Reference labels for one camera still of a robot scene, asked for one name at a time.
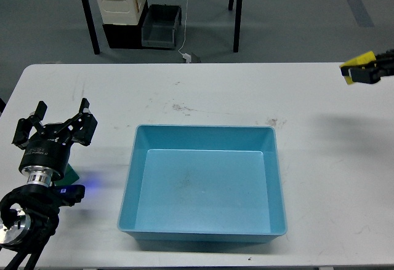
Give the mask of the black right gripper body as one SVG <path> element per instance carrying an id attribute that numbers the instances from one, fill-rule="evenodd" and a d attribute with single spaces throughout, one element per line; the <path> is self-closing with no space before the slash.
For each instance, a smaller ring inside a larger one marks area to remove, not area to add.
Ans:
<path id="1" fill-rule="evenodd" d="M 393 49 L 384 53 L 375 55 L 374 77 L 381 78 L 385 76 L 393 76 Z"/>

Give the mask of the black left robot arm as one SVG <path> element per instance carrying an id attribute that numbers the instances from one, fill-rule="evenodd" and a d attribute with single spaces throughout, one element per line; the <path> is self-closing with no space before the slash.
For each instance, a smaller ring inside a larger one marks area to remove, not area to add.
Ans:
<path id="1" fill-rule="evenodd" d="M 25 269 L 34 269 L 56 232 L 60 208 L 84 198 L 84 185 L 61 182 L 69 176 L 72 145 L 89 146 L 92 141 L 97 120 L 89 105 L 83 98 L 72 118 L 42 124 L 47 105 L 40 101 L 34 112 L 18 120 L 12 143 L 24 152 L 18 169 L 27 182 L 1 199 L 1 248 L 16 253 L 6 269 L 18 269 L 24 260 Z"/>

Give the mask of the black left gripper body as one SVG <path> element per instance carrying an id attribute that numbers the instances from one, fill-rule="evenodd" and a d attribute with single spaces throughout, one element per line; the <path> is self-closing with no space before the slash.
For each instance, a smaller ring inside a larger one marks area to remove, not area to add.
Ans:
<path id="1" fill-rule="evenodd" d="M 53 181 L 62 180 L 68 160 L 71 145 L 66 145 L 67 134 L 64 129 L 59 129 L 58 124 L 44 126 L 44 135 L 34 133 L 30 135 L 30 142 L 22 156 L 19 171 L 28 175 L 34 170 L 52 172 Z"/>

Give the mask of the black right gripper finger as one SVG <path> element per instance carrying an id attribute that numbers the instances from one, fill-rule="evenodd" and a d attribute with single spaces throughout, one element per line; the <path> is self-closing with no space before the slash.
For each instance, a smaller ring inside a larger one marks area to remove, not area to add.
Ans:
<path id="1" fill-rule="evenodd" d="M 375 84 L 381 79 L 379 70 L 375 68 L 343 66 L 340 71 L 347 84 Z"/>

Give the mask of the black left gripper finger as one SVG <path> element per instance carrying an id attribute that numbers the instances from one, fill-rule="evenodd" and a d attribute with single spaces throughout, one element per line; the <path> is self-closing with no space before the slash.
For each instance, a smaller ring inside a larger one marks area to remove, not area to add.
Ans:
<path id="1" fill-rule="evenodd" d="M 39 136 L 45 134 L 44 126 L 41 121 L 47 110 L 47 105 L 43 101 L 39 101 L 36 110 L 27 118 L 21 118 L 17 122 L 12 144 L 20 149 L 26 149 L 30 142 L 30 132 L 34 127 Z"/>
<path id="2" fill-rule="evenodd" d="M 79 111 L 64 123 L 67 134 L 66 145 L 79 143 L 89 146 L 97 127 L 97 120 L 89 110 L 90 103 L 87 98 L 82 98 Z"/>

